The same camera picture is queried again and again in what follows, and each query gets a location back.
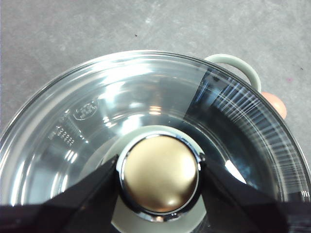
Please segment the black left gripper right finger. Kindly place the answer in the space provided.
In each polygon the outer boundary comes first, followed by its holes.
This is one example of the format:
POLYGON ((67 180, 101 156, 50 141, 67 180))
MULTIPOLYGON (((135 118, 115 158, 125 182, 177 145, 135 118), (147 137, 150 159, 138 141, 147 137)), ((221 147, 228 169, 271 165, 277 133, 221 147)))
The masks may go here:
POLYGON ((202 197, 216 233, 309 233, 311 204, 282 202, 242 183, 210 158, 201 163, 202 197))

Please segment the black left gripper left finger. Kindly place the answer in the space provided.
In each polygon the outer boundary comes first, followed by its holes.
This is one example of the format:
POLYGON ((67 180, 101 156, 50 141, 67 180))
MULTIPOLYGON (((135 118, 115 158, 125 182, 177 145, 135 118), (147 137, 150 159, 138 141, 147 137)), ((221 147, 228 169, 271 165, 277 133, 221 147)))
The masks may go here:
POLYGON ((2 205, 2 233, 108 232, 118 197, 116 165, 109 159, 77 184, 41 204, 2 205))

